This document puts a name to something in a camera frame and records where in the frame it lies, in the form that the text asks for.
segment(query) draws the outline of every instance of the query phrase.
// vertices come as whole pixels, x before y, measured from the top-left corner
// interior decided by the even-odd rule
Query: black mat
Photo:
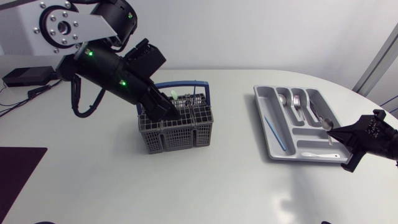
[[[0,147],[0,223],[47,148]]]

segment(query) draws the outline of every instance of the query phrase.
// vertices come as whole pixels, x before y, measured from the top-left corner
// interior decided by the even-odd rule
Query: cable
[[[120,52],[122,52],[122,51],[126,48],[127,43],[129,42],[129,40],[130,40],[130,35],[127,37],[127,40],[124,41],[123,45],[122,45],[118,50],[112,49],[113,52],[115,52],[115,53],[120,53]]]
[[[72,110],[76,116],[79,118],[87,118],[91,114],[94,113],[95,109],[97,109],[100,104],[102,97],[104,97],[105,89],[102,88],[99,92],[97,98],[95,99],[93,105],[90,105],[90,108],[86,112],[79,112],[79,101],[80,101],[80,89],[81,89],[81,78],[75,75],[71,81],[71,101],[72,101]]]
[[[3,91],[3,89],[7,88],[6,84],[4,84],[4,81],[2,82],[2,85],[4,85],[4,87],[0,90],[0,93]]]
[[[398,108],[393,109],[392,111],[390,111],[390,113],[392,113],[392,112],[394,112],[394,111],[396,111],[396,110],[398,110]]]
[[[22,100],[22,101],[20,101],[20,102],[18,102],[18,103],[13,103],[13,104],[9,105],[9,106],[13,106],[13,107],[0,111],[0,113],[2,113],[2,114],[0,114],[0,118],[3,117],[4,115],[8,114],[8,113],[11,112],[12,110],[14,110],[14,109],[16,109],[16,108],[18,108],[18,107],[20,107],[20,106],[25,105],[25,104],[26,104],[27,102],[29,102],[30,100],[33,100],[36,96],[39,96],[40,94],[43,94],[43,93],[45,93],[46,91],[49,91],[51,88],[55,87],[55,86],[58,85],[60,82],[62,82],[62,80],[59,80],[58,82],[54,83],[53,85],[50,85],[48,89],[45,89],[44,91],[37,92],[36,94],[32,95],[31,97],[28,97],[28,99],[25,99],[25,100]]]
[[[395,97],[391,98],[390,100],[388,100],[387,102],[383,103],[383,104],[382,104],[382,105],[380,105],[380,106],[383,106],[383,105],[385,105],[386,103],[390,102],[391,100],[393,100],[393,99],[395,99],[395,98],[397,98],[397,97],[398,97],[398,96],[395,96]]]

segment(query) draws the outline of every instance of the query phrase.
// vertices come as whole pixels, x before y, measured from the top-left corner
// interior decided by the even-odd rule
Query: basket handle
[[[206,94],[206,102],[208,106],[211,106],[210,103],[210,87],[208,82],[204,81],[173,81],[173,82],[163,82],[163,83],[156,83],[155,86],[158,89],[161,88],[170,88],[170,87],[179,87],[179,86],[199,86],[205,87],[205,94]],[[142,114],[141,104],[137,103],[137,112],[138,115]]]

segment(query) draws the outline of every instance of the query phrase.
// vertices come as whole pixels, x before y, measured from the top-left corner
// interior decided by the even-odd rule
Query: gray cutlery tray
[[[315,88],[254,86],[256,103],[261,116],[262,127],[267,139],[268,153],[271,159],[317,161],[317,162],[346,162],[350,156],[348,150],[340,142],[332,138],[333,145],[329,145],[328,135],[322,128],[322,122],[317,120],[310,109],[310,101],[317,107],[317,112],[323,118],[333,121],[334,128],[341,127],[333,110]],[[286,105],[279,101],[278,94],[286,97]],[[293,105],[293,97],[298,95],[303,121]],[[283,142],[286,151],[282,149],[265,116],[273,125],[274,130]],[[340,157],[312,157],[302,153],[312,154],[339,154]]]

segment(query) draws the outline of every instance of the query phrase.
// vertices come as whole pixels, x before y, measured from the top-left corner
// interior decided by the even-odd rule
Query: cutlery basket
[[[176,100],[170,97],[171,102],[181,115],[178,120],[152,122],[146,116],[142,105],[137,104],[139,131],[144,138],[149,154],[210,145],[213,115],[208,82],[180,81],[156,84],[159,89],[177,86],[205,88],[205,94],[180,95]]]

